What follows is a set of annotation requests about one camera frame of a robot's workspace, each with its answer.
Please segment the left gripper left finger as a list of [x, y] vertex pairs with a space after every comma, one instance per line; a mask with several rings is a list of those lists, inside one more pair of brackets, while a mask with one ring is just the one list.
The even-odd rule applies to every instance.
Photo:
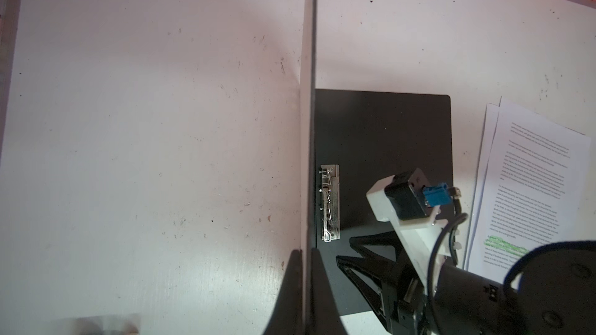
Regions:
[[301, 250], [293, 250], [272, 315], [264, 335], [303, 333], [303, 258]]

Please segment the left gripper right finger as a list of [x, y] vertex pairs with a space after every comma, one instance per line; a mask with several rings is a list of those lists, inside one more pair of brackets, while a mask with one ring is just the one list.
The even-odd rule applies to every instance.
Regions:
[[346, 335], [318, 249], [310, 258], [309, 334]]

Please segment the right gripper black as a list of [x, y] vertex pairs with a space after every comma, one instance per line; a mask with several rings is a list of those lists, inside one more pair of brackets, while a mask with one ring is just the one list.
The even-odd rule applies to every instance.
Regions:
[[356, 287], [389, 334], [433, 334], [426, 289], [394, 231], [351, 237], [362, 257], [338, 256], [341, 272]]

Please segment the white folder black inside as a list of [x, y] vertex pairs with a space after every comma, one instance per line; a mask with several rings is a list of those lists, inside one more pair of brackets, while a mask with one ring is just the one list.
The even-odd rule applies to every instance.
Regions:
[[[391, 231], [378, 222], [366, 192], [379, 179], [423, 168], [431, 181], [453, 181], [451, 99], [446, 95], [318, 89], [318, 0], [305, 0], [300, 67], [300, 196], [303, 250], [318, 249], [338, 313], [369, 305], [336, 264], [349, 239]], [[321, 240], [323, 164], [340, 168], [341, 237]]]

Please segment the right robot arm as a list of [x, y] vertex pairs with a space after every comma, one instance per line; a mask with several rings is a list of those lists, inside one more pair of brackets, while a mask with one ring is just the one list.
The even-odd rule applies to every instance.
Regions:
[[595, 243], [551, 243], [500, 284], [447, 261], [431, 299], [393, 232], [353, 237], [358, 256], [338, 256], [342, 273], [391, 334], [593, 334]]

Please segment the metal folder clip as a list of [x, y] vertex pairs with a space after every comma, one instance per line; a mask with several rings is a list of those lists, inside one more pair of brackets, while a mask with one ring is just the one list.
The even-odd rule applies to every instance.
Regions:
[[322, 232], [321, 240], [330, 243], [340, 239], [340, 168], [338, 164], [323, 164], [321, 175]]

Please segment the printed paper stack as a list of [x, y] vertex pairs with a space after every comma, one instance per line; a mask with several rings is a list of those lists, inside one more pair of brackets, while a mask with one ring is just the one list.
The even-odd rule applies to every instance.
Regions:
[[524, 255], [574, 240], [591, 138], [501, 99], [465, 269], [503, 282]]

